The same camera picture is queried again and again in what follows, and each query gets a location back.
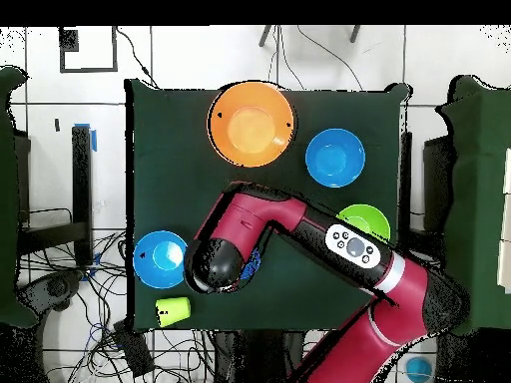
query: table leg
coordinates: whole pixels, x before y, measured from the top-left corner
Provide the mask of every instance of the table leg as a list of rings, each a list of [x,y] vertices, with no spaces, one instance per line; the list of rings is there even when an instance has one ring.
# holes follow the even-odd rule
[[[264,31],[262,31],[262,35],[260,36],[259,46],[262,47],[266,41],[267,34],[269,34],[269,29],[271,25],[264,25]]]
[[[351,33],[351,37],[349,38],[349,41],[351,43],[354,43],[356,41],[356,36],[358,35],[358,30],[360,29],[360,25],[355,25],[353,28],[353,32]]]

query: green cup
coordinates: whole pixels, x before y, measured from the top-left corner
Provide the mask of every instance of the green cup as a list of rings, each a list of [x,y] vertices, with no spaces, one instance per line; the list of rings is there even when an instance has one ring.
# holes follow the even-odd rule
[[[390,241],[390,224],[385,215],[372,205],[350,205],[336,217],[385,243]]]
[[[189,318],[191,315],[190,301],[186,297],[159,299],[156,301],[156,315],[160,327],[166,327]]]

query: green bowl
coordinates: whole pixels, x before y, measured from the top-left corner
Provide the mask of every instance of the green bowl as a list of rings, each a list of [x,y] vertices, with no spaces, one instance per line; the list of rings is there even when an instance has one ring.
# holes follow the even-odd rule
[[[385,243],[390,241],[390,224],[385,215],[372,205],[350,205],[340,211],[336,217]]]

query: yellow cup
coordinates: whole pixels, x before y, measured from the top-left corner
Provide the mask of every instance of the yellow cup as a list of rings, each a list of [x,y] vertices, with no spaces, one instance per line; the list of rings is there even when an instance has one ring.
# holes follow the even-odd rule
[[[156,315],[160,327],[189,318],[190,301],[186,297],[159,299],[156,301]]]

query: orange bowl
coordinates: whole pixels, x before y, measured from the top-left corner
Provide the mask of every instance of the orange bowl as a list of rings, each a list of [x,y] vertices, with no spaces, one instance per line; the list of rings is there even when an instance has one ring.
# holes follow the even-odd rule
[[[256,168],[274,161],[293,132],[292,110],[271,83],[242,82],[221,92],[208,115],[208,135],[228,162]]]

